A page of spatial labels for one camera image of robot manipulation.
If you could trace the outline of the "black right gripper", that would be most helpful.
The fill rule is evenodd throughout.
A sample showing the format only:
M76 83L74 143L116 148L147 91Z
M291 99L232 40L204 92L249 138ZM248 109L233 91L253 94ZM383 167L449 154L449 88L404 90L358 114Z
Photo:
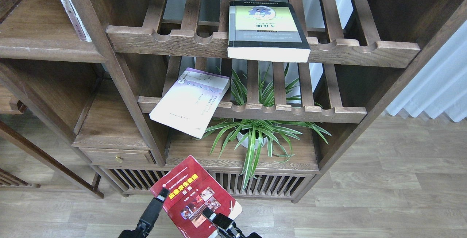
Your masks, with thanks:
M216 214L210 208L203 210L203 216L217 228L217 235L221 238L261 238L257 233L250 233L250 235L245 236L237 228L234 220L221 213Z

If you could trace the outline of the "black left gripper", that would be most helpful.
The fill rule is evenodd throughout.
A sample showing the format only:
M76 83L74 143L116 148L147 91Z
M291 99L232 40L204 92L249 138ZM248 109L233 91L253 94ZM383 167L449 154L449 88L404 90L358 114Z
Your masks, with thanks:
M169 191L165 188L149 203L134 230L124 230L118 238L146 238L152 231Z

